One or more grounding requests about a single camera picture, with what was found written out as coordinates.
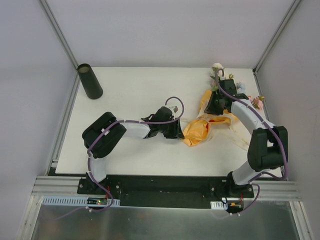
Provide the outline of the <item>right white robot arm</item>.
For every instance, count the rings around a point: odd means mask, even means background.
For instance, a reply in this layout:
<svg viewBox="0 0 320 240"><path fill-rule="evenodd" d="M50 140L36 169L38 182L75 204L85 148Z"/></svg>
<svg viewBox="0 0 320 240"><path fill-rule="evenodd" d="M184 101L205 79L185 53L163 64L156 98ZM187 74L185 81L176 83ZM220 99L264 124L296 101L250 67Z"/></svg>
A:
<svg viewBox="0 0 320 240"><path fill-rule="evenodd" d="M251 182L262 175L283 181L288 173L288 131L264 119L248 96L238 93L233 79L220 79L204 110L206 114L236 116L251 135L247 160L227 175L223 192L238 198L246 194Z"/></svg>

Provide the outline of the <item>orange wrapping paper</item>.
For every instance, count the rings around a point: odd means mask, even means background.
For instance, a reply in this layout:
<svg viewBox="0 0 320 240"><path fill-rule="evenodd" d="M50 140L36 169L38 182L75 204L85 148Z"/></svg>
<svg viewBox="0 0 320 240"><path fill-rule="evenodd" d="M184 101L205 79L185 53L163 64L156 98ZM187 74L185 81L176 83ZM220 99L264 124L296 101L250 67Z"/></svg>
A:
<svg viewBox="0 0 320 240"><path fill-rule="evenodd" d="M195 147L200 143L204 143L213 138L215 133L213 132L214 125L227 124L229 127L233 126L239 119L226 109L222 111L222 115L214 115L205 113L212 91L207 89L199 105L199 113L197 117L190 121L182 131L184 139L182 142L188 147Z"/></svg>

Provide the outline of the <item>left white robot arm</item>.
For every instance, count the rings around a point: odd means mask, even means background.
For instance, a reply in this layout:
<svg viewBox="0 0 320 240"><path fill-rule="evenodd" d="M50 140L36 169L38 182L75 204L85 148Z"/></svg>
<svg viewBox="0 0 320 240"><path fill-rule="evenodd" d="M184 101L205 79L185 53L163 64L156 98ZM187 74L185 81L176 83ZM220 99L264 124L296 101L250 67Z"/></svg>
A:
<svg viewBox="0 0 320 240"><path fill-rule="evenodd" d="M140 120L119 119L111 112L105 112L92 123L82 133L88 154L89 190L96 195L105 191L107 155L122 138L149 139L161 133L166 139L184 139L180 119L176 117L178 110L177 106L165 105Z"/></svg>

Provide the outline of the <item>cream lace ribbon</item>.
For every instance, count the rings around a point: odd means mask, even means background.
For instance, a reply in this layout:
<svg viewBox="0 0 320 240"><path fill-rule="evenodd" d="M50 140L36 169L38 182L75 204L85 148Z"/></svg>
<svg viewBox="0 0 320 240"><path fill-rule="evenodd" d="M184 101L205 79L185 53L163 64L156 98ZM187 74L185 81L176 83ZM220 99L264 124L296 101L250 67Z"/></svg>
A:
<svg viewBox="0 0 320 240"><path fill-rule="evenodd" d="M240 133L240 131L236 129L236 124L238 124L239 122L240 120L238 120L233 126L228 126L227 124L214 125L212 127L212 131L214 132L213 138L205 142L214 139L217 134L222 134L229 138L233 144L237 145L243 150L247 150L249 148L250 140L243 133Z"/></svg>

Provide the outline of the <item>artificial flower bunch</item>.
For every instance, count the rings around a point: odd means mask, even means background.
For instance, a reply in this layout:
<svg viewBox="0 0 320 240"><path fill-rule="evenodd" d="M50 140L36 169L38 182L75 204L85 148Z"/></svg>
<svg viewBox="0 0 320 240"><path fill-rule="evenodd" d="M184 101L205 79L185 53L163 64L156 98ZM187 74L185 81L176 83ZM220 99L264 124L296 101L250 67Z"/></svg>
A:
<svg viewBox="0 0 320 240"><path fill-rule="evenodd" d="M211 87L213 91L218 90L218 86L215 81L215 73L218 69L225 69L220 63L214 63L211 67L210 77L212 78ZM258 95L256 97L252 97L246 93L246 85L242 82L235 83L236 91L238 94L245 94L247 95L249 101L253 105L255 109L258 111L262 111L264 107L264 100L265 97L263 95Z"/></svg>

